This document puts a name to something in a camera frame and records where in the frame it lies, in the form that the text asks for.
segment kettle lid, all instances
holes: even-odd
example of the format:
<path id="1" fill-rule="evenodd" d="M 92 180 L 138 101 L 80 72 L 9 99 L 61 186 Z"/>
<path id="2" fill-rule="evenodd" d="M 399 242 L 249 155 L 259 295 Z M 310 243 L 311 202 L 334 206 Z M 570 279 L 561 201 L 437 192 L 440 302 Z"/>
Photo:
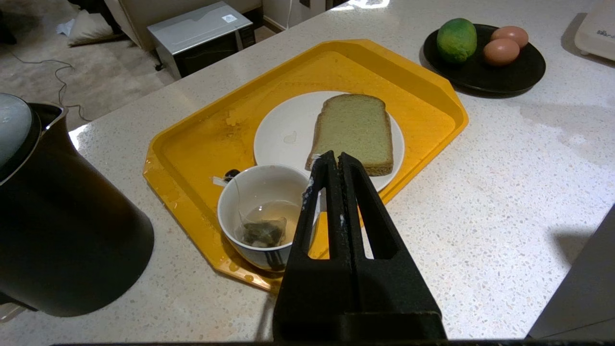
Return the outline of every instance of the kettle lid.
<path id="1" fill-rule="evenodd" d="M 41 134 L 41 121 L 17 96 L 0 93 L 0 183 L 29 157 Z"/>

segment speckled countertop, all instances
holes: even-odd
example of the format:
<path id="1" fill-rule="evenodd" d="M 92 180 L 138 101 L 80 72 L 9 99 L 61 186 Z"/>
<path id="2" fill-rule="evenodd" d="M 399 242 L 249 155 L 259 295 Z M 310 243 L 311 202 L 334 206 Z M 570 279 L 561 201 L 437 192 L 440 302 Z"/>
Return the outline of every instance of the speckled countertop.
<path id="1" fill-rule="evenodd" d="M 419 63 L 425 37 L 455 17 L 524 27 L 547 73 L 511 99 L 460 94 L 468 127 L 387 208 L 450 338 L 525 337 L 579 251 L 566 240 L 589 236 L 615 201 L 615 64 L 573 44 L 592 3 L 398 0 L 329 11 L 76 130 L 79 151 L 150 217 L 153 256 L 111 305 L 74 318 L 22 313 L 0 324 L 1 343 L 267 338 L 274 299 L 214 272 L 148 188 L 150 140 L 322 41 L 367 38 Z"/>

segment bread slice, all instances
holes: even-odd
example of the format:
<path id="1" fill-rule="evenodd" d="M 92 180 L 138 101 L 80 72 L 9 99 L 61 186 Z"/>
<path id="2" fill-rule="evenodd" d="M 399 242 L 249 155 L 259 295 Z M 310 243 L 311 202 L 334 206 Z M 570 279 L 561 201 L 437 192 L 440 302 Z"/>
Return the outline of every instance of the bread slice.
<path id="1" fill-rule="evenodd" d="M 343 94 L 325 101 L 316 120 L 314 143 L 306 169 L 313 160 L 333 150 L 358 159 L 368 175 L 376 177 L 393 171 L 391 121 L 384 102 L 374 96 Z"/>

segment pillow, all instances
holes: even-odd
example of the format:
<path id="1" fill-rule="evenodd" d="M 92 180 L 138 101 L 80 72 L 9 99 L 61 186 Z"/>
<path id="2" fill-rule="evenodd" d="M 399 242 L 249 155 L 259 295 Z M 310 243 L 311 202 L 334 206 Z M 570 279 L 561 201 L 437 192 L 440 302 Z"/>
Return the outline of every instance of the pillow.
<path id="1" fill-rule="evenodd" d="M 73 28 L 68 35 L 68 45 L 71 47 L 79 46 L 106 41 L 119 36 L 122 36 L 122 34 L 114 34 L 113 29 L 101 14 L 89 14 L 86 10 L 81 10 L 77 14 Z"/>

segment black plate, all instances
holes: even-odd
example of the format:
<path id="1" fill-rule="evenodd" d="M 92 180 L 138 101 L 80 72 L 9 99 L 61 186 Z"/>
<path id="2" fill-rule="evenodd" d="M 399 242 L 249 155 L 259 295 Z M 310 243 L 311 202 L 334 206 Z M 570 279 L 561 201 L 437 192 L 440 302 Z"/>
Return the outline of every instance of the black plate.
<path id="1" fill-rule="evenodd" d="M 495 26 L 474 24 L 477 34 L 476 52 L 465 63 L 454 65 L 441 58 L 435 39 L 438 30 L 431 33 L 423 45 L 425 59 L 451 83 L 492 94 L 520 94 L 532 88 L 544 76 L 547 65 L 542 54 L 530 43 L 517 59 L 503 67 L 489 66 L 483 58 L 483 48 L 489 43 Z"/>

